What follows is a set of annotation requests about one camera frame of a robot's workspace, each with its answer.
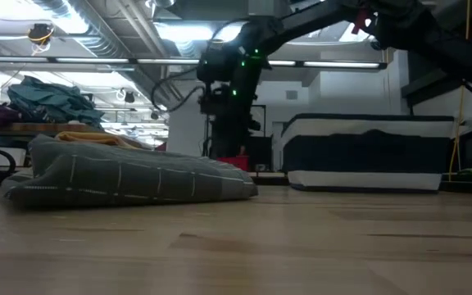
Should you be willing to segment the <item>teal clothes pile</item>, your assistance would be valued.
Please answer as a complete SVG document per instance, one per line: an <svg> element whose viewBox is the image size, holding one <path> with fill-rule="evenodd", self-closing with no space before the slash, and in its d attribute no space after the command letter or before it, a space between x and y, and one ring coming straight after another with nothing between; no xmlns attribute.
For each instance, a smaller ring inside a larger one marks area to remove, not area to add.
<svg viewBox="0 0 472 295"><path fill-rule="evenodd" d="M95 108L77 87L44 83L26 76L7 89L9 107L27 123L68 124L71 121L101 127L103 111Z"/></svg>

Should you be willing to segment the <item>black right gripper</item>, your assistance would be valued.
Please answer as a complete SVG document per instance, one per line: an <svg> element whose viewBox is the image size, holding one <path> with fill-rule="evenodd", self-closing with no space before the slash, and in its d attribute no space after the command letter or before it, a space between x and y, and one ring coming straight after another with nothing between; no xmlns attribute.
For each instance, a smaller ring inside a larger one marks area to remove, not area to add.
<svg viewBox="0 0 472 295"><path fill-rule="evenodd" d="M256 88L263 70L270 70L269 55L284 44L281 35L285 26L279 18L239 18L223 24L213 34L215 39L231 42L237 47L238 60L229 82L222 82L225 90L215 112L216 120L248 129L250 109L256 99ZM247 132L221 133L211 136L211 158L242 156L247 143Z"/></svg>

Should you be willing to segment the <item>maroon bag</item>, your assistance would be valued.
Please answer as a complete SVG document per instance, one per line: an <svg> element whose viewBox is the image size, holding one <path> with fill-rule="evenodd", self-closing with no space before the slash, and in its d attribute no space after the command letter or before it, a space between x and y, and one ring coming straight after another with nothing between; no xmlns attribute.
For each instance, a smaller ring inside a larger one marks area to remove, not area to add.
<svg viewBox="0 0 472 295"><path fill-rule="evenodd" d="M11 125L19 122L21 119L20 113L7 105L0 105L0 127Z"/></svg>

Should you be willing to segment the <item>small red box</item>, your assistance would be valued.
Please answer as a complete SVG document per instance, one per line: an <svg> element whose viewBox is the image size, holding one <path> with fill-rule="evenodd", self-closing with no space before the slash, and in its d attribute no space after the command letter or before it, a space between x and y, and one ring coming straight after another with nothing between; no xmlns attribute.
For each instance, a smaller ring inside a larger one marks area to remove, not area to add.
<svg viewBox="0 0 472 295"><path fill-rule="evenodd" d="M217 161L228 163L239 168L240 170L249 171L248 156L245 155L239 155L236 157L218 157Z"/></svg>

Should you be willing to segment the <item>orange yellow towel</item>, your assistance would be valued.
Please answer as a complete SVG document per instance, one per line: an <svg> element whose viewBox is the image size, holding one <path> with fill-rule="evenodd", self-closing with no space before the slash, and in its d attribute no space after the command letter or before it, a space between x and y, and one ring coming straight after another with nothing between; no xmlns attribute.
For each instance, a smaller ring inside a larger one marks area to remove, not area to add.
<svg viewBox="0 0 472 295"><path fill-rule="evenodd" d="M121 136L108 133L85 133L63 131L56 135L56 139L65 142L86 142L98 143L108 146L118 146L123 148L142 148L141 143L132 141L130 139L122 138Z"/></svg>

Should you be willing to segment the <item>navy blue fabric bin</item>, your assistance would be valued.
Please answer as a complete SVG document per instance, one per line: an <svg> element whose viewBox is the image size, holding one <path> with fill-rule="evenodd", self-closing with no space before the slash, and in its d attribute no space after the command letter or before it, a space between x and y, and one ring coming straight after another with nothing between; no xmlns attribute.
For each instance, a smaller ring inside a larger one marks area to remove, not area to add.
<svg viewBox="0 0 472 295"><path fill-rule="evenodd" d="M302 113L281 134L283 170L305 191L436 192L450 116Z"/></svg>

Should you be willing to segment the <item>grey checked towel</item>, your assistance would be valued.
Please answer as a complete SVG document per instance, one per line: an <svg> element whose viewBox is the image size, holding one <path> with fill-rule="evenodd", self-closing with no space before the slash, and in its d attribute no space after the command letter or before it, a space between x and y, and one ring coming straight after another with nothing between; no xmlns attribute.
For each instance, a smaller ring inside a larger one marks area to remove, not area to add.
<svg viewBox="0 0 472 295"><path fill-rule="evenodd" d="M39 135L32 166L2 182L4 197L23 207L101 207L248 200L249 174L208 157L65 142Z"/></svg>

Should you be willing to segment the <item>brown wooden table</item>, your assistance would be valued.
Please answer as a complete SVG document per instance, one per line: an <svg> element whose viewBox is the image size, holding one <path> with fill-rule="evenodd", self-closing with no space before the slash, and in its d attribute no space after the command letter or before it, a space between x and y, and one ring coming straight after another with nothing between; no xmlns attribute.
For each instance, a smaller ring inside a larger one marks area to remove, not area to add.
<svg viewBox="0 0 472 295"><path fill-rule="evenodd" d="M100 129L82 124L36 124L36 123L14 123L8 126L0 127L0 136L35 136L37 134L46 134L55 136L60 132L85 132L97 133Z"/></svg>

